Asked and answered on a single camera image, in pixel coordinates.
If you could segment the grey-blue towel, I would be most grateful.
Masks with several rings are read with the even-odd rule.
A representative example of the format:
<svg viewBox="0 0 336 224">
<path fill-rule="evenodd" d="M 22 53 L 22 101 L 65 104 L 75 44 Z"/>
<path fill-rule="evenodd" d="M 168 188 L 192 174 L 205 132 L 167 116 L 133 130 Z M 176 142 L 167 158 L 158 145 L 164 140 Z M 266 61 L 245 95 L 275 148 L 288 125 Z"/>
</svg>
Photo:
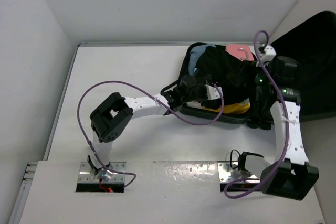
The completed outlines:
<svg viewBox="0 0 336 224">
<path fill-rule="evenodd" d="M 190 52 L 190 59 L 188 63 L 188 74 L 190 76 L 195 76 L 197 71 L 196 64 L 201 55 L 205 52 L 207 47 L 216 47 L 214 44 L 204 44 L 200 46 L 193 47 Z"/>
</svg>

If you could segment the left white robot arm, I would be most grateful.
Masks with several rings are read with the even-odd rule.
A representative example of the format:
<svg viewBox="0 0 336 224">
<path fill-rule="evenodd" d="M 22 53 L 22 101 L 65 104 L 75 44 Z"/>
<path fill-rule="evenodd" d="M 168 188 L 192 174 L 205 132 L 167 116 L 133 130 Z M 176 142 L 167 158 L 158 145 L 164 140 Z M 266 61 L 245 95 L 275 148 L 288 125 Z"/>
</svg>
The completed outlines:
<svg viewBox="0 0 336 224">
<path fill-rule="evenodd" d="M 147 116 L 176 114 L 189 102 L 222 100 L 220 87 L 207 80 L 198 82 L 193 76 L 183 76 L 151 95 L 141 90 L 144 97 L 123 97 L 120 93 L 110 94 L 90 114 L 92 138 L 87 138 L 90 154 L 87 162 L 91 173 L 99 182 L 109 182 L 115 174 L 128 172 L 113 167 L 110 161 L 112 143 L 121 136 L 132 119 Z"/>
</svg>

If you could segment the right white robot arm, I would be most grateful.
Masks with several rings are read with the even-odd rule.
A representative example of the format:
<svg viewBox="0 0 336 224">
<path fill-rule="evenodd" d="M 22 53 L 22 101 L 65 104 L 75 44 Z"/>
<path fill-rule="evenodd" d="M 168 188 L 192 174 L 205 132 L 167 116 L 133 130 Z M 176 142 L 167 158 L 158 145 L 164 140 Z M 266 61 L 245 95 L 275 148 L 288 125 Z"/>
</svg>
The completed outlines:
<svg viewBox="0 0 336 224">
<path fill-rule="evenodd" d="M 263 194 L 303 200 L 319 178 L 303 148 L 300 128 L 300 93 L 294 88 L 299 64 L 279 56 L 259 68 L 255 78 L 253 108 L 249 126 L 275 128 L 276 156 L 273 163 L 256 153 L 242 152 L 238 171 L 245 177 L 255 175 Z"/>
</svg>

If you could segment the yellow and white garment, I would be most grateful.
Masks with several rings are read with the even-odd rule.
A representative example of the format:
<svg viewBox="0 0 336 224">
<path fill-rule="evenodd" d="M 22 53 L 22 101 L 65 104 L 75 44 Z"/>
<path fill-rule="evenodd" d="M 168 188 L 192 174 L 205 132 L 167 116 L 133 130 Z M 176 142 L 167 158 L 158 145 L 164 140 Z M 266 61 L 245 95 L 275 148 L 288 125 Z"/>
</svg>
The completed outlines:
<svg viewBox="0 0 336 224">
<path fill-rule="evenodd" d="M 218 109 L 211 109 L 211 108 L 202 106 L 199 102 L 189 102 L 187 106 L 190 108 L 201 109 L 201 110 L 211 111 L 211 112 L 216 112 L 216 113 L 219 113 L 222 109 L 221 107 L 219 107 Z M 249 108 L 250 108 L 250 100 L 246 99 L 240 103 L 225 105 L 223 109 L 223 114 L 243 114 L 247 112 Z"/>
</svg>

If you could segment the black garment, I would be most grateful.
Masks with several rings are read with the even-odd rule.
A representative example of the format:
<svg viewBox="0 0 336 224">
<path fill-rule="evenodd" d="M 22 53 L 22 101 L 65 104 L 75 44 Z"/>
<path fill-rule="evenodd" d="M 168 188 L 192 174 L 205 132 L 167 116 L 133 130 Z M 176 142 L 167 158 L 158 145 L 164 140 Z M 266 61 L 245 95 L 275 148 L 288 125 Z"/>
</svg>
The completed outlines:
<svg viewBox="0 0 336 224">
<path fill-rule="evenodd" d="M 195 78 L 216 82 L 223 90 L 224 104 L 241 103 L 250 97 L 253 61 L 241 61 L 223 48 L 207 47 L 196 63 Z"/>
</svg>

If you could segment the black hard-shell suitcase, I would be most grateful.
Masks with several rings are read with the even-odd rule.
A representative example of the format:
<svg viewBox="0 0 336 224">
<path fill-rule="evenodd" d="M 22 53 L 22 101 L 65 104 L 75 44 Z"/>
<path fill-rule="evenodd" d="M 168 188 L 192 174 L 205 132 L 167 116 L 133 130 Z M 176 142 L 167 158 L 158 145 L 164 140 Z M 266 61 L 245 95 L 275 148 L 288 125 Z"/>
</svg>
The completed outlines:
<svg viewBox="0 0 336 224">
<path fill-rule="evenodd" d="M 193 47 L 206 43 L 194 43 L 187 49 L 177 80 L 188 74 L 190 52 Z M 301 121 L 313 121 L 335 116 L 335 13 L 322 11 L 307 19 L 283 36 L 272 42 L 276 57 L 284 56 L 294 59 L 299 64 L 294 88 L 300 93 Z M 270 126 L 249 126 L 255 117 L 253 104 L 243 114 L 223 114 L 224 94 L 222 100 L 200 103 L 202 106 L 218 109 L 219 113 L 190 108 L 186 105 L 180 109 L 183 114 L 198 118 L 213 119 L 231 124 L 245 124 L 252 129 L 269 130 Z"/>
</svg>

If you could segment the pink cosmetic case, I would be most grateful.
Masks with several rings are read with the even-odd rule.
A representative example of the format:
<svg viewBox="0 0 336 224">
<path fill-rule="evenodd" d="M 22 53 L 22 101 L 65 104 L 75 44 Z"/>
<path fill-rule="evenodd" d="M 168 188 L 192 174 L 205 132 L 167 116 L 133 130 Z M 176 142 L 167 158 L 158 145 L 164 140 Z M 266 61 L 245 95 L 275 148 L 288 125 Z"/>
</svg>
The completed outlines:
<svg viewBox="0 0 336 224">
<path fill-rule="evenodd" d="M 227 44 L 226 51 L 240 61 L 254 61 L 254 55 L 248 45 Z"/>
</svg>

